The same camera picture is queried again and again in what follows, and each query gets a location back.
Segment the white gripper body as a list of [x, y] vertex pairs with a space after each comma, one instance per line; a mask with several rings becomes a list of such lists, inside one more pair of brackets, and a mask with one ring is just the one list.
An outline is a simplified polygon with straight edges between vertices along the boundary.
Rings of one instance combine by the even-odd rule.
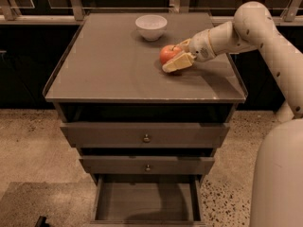
[[209, 32], [209, 29], [201, 31], [195, 34], [189, 41], [189, 52], [195, 57], [196, 61], [210, 61], [216, 57], [211, 46]]

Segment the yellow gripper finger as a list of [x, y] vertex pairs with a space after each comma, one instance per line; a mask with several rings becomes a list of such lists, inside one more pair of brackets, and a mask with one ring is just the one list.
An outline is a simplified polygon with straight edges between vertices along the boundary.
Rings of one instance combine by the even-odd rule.
[[172, 59], [168, 60], [163, 66], [162, 70], [165, 73], [171, 73], [178, 70], [190, 67], [195, 61], [195, 57], [189, 52], [180, 52]]
[[189, 51], [189, 42], [190, 39], [186, 39], [182, 42], [180, 42], [179, 44], [177, 44], [178, 47], [180, 47], [183, 51], [188, 52]]

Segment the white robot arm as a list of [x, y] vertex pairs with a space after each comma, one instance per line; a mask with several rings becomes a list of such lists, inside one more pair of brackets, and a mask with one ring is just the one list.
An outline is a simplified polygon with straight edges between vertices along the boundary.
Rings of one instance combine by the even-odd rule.
[[247, 2], [234, 19], [178, 44], [162, 64], [166, 73], [224, 53], [258, 50], [293, 115], [272, 129], [258, 149], [250, 227], [303, 227], [303, 54], [279, 33], [269, 10]]

